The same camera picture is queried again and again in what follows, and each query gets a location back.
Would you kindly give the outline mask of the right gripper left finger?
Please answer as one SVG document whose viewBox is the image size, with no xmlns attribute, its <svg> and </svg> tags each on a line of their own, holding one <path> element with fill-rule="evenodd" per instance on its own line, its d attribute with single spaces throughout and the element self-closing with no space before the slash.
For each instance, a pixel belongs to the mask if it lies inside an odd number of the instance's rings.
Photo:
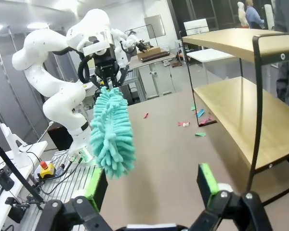
<svg viewBox="0 0 289 231">
<path fill-rule="evenodd" d="M 63 203 L 50 200 L 45 204 L 39 218 L 41 231 L 71 231 L 83 225 L 88 231 L 110 231 L 108 223 L 100 215 L 103 199 L 108 187 L 105 170 L 95 168 L 84 195 Z"/>
</svg>

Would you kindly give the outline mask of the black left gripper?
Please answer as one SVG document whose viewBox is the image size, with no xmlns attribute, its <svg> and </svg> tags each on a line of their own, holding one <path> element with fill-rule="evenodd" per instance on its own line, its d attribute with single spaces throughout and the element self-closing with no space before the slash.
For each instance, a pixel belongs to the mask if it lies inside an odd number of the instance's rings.
<svg viewBox="0 0 289 231">
<path fill-rule="evenodd" d="M 97 89 L 101 89 L 104 84 L 101 84 L 99 77 L 111 77 L 112 78 L 112 87 L 120 87 L 124 83 L 128 68 L 121 68 L 119 70 L 121 76 L 117 78 L 117 60 L 115 54 L 112 51 L 106 51 L 102 55 L 94 54 L 93 55 L 95 63 L 95 74 L 89 76 L 89 80 Z"/>
</svg>

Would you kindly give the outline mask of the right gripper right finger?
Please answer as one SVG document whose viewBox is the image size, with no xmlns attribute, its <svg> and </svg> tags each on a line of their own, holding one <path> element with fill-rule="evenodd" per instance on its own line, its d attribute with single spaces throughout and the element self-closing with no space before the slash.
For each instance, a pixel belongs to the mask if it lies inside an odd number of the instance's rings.
<svg viewBox="0 0 289 231">
<path fill-rule="evenodd" d="M 192 231 L 215 231 L 224 219 L 239 231 L 271 231 L 264 206 L 256 192 L 237 195 L 220 189 L 207 163 L 198 165 L 197 184 L 205 209 L 191 225 Z"/>
</svg>

